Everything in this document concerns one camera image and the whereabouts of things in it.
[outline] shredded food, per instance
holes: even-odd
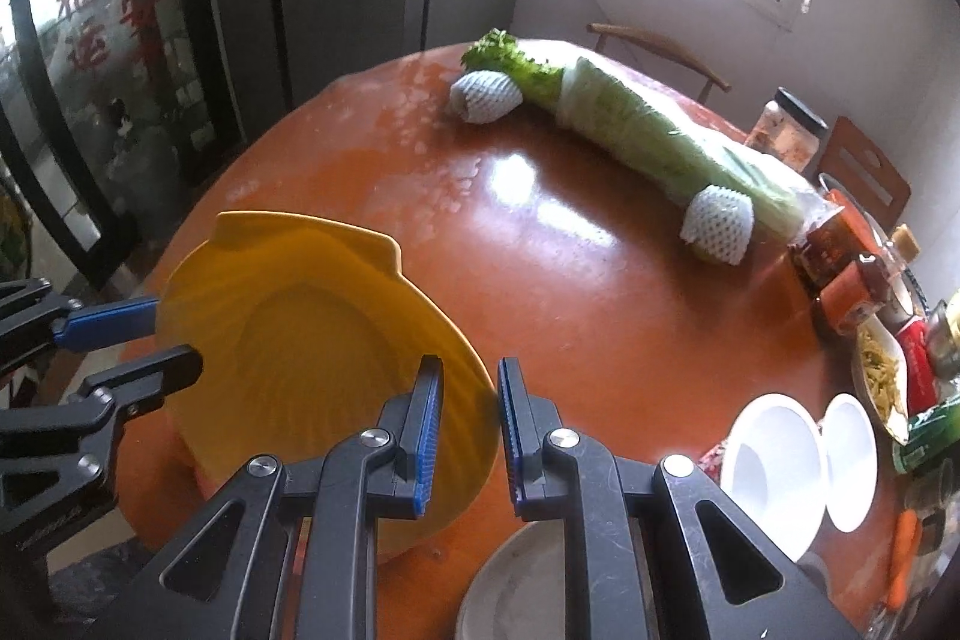
[[[870,330],[860,329],[857,336],[867,389],[874,404],[877,405],[880,420],[884,423],[890,420],[893,410],[906,415],[899,392],[896,390],[896,359],[883,352],[880,343]]]

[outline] yellow shell-shaped bowl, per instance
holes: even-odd
[[[490,475],[499,439],[490,375],[400,273],[400,246],[386,235],[304,215],[222,213],[170,278],[157,342],[203,355],[200,380],[166,404],[217,485],[256,453],[286,463],[323,455],[411,389],[422,355],[440,356],[433,496],[419,521],[380,522],[381,555],[448,525]]]

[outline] glass door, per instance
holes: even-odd
[[[0,155],[95,287],[239,140],[210,0],[0,0]]]

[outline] triangular cutout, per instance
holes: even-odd
[[[757,551],[716,504],[698,501],[697,518],[707,538],[727,602],[742,605],[784,585],[784,576],[779,570]]]
[[[223,582],[243,515],[242,503],[228,504],[163,574],[163,586],[202,603],[211,602]]]
[[[3,475],[3,491],[0,492],[0,504],[6,510],[13,510],[26,501],[32,500],[48,488],[56,485],[59,475],[56,472],[25,472],[23,474]]]

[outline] chair backrest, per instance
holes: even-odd
[[[837,118],[817,165],[820,172],[836,177],[888,233],[910,199],[910,184],[850,118]]]
[[[706,77],[707,84],[704,85],[704,89],[697,97],[697,101],[701,104],[707,102],[710,88],[714,85],[723,92],[730,92],[733,87],[680,42],[671,39],[669,36],[664,36],[664,34],[654,33],[654,31],[647,31],[643,28],[633,28],[630,25],[610,25],[609,23],[590,23],[587,26],[587,31],[598,34],[600,37],[597,40],[597,52],[603,52],[608,37],[613,36],[616,39],[622,39],[624,42],[635,44],[657,57],[680,64],[680,66],[686,66],[691,71],[696,71],[696,73]]]

